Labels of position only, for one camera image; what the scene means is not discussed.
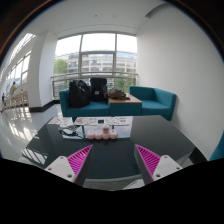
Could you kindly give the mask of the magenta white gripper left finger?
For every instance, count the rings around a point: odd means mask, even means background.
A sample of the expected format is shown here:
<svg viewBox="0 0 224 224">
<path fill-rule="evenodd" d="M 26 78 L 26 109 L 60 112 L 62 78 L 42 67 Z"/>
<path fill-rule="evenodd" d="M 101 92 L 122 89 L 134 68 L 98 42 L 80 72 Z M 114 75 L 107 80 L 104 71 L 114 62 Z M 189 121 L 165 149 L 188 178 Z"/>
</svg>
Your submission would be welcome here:
<svg viewBox="0 0 224 224">
<path fill-rule="evenodd" d="M 88 145 L 68 157 L 59 156 L 45 170 L 72 183 L 83 183 L 91 149 L 92 146 Z"/>
</svg>

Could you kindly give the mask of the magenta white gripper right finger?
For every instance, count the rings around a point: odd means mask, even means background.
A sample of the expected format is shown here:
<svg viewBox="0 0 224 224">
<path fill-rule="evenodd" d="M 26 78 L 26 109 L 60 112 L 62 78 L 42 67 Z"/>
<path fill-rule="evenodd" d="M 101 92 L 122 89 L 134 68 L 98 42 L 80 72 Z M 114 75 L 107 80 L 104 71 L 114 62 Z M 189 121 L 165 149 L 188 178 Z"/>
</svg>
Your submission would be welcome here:
<svg viewBox="0 0 224 224">
<path fill-rule="evenodd" d="M 144 182 L 154 182 L 182 169 L 170 156 L 160 156 L 138 144 L 134 155 Z"/>
</svg>

